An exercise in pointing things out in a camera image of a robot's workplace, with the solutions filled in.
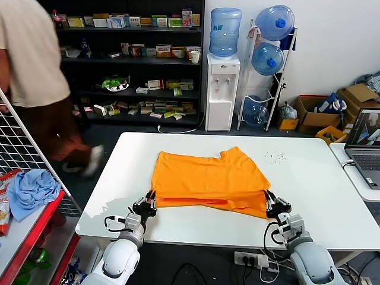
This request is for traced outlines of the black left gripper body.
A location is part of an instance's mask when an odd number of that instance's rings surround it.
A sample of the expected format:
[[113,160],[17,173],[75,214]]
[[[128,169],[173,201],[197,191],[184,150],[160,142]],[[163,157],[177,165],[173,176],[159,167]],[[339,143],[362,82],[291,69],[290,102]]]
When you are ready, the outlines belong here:
[[157,213],[157,208],[155,203],[150,202],[135,202],[132,206],[132,210],[135,214],[141,217],[154,217]]

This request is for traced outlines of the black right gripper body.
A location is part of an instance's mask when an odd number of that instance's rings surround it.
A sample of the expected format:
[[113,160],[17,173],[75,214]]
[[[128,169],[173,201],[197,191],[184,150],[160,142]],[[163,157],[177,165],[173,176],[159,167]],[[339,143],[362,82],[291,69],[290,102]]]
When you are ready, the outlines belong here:
[[291,210],[290,204],[275,203],[267,208],[266,214],[269,219],[277,219],[281,213],[290,213]]

